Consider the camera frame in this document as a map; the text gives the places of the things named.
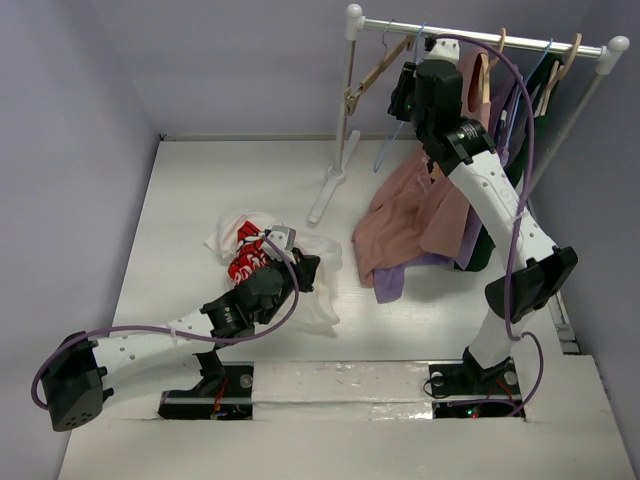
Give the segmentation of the light blue wire hanger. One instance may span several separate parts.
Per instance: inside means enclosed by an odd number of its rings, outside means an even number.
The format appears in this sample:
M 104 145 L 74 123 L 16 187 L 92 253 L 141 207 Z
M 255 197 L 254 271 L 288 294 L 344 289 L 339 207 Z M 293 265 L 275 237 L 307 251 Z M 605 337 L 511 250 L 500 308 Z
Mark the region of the light blue wire hanger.
M 421 33 L 424 29 L 424 27 L 427 25 L 427 22 L 423 22 L 422 25 L 420 26 L 420 29 L 418 30 L 418 32 L 415 35 L 414 38 L 414 47 L 413 47 L 413 56 L 412 56 L 412 60 L 411 62 L 414 64 L 419 63 L 418 60 L 418 42 L 421 36 Z M 373 167 L 373 171 L 375 173 L 377 173 L 379 171 L 379 169 L 381 168 L 381 166 L 383 165 L 383 163 L 385 162 L 386 158 L 388 157 L 390 150 L 393 146 L 393 143 L 396 141 L 398 135 L 401 133 L 403 127 L 404 127 L 405 123 L 403 121 L 399 121 L 397 123 L 397 127 L 395 129 L 395 131 L 389 135 L 387 135 L 380 147 L 380 150 L 378 152 L 378 156 L 376 157 L 376 160 L 374 162 L 374 167 Z

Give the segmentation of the white red printed t-shirt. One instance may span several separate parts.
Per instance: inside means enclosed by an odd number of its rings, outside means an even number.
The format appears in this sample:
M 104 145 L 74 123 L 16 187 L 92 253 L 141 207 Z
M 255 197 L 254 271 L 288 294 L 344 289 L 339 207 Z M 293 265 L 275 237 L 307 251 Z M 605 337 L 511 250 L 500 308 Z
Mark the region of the white red printed t-shirt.
M 265 232 L 274 225 L 284 225 L 296 230 L 295 248 L 302 254 L 321 259 L 312 293 L 302 293 L 289 322 L 296 329 L 318 336 L 332 337 L 340 318 L 333 307 L 331 287 L 336 273 L 342 268 L 342 248 L 328 237 L 312 235 L 276 217 L 255 210 L 236 210 L 221 216 L 214 232 L 204 245 L 226 268 L 227 284 L 236 286 L 249 278 L 270 259 L 262 249 Z

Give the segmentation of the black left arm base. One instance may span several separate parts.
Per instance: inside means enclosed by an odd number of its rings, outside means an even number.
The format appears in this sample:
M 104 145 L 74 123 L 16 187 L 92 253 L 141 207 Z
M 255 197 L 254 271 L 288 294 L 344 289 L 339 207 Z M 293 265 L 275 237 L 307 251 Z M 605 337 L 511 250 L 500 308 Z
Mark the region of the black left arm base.
M 165 391 L 158 407 L 164 420 L 251 420 L 254 364 L 222 363 L 216 351 L 196 355 L 200 381 L 190 390 Z

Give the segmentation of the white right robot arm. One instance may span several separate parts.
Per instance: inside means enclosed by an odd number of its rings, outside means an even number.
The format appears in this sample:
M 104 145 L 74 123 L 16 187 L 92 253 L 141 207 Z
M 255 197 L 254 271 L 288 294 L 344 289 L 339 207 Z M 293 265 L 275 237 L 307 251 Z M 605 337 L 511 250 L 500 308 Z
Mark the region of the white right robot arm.
M 578 262 L 537 225 L 511 185 L 484 126 L 462 115 L 463 77 L 444 59 L 404 64 L 388 112 L 409 122 L 427 156 L 478 214 L 505 274 L 485 288 L 487 316 L 463 354 L 462 384 L 482 392 L 497 378 L 530 314 L 541 309 Z

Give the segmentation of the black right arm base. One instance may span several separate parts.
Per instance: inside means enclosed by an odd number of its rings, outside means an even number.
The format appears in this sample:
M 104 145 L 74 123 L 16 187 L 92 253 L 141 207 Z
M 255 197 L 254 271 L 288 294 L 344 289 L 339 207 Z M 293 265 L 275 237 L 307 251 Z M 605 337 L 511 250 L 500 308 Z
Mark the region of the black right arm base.
M 459 362 L 430 364 L 422 390 L 436 419 L 526 418 L 511 357 L 484 370 L 465 350 Z

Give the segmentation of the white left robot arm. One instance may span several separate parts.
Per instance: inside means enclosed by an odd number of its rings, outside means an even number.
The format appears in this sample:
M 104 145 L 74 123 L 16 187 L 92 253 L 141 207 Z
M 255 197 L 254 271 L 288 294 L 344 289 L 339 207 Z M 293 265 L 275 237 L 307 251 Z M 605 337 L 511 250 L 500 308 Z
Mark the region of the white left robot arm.
M 67 336 L 33 380 L 34 403 L 49 414 L 56 432 L 79 428 L 104 408 L 131 396 L 164 389 L 169 365 L 189 368 L 191 393 L 217 394 L 224 368 L 217 355 L 227 346 L 271 333 L 290 318 L 315 286 L 321 260 L 299 249 L 271 260 L 214 301 L 165 326 L 119 326 Z

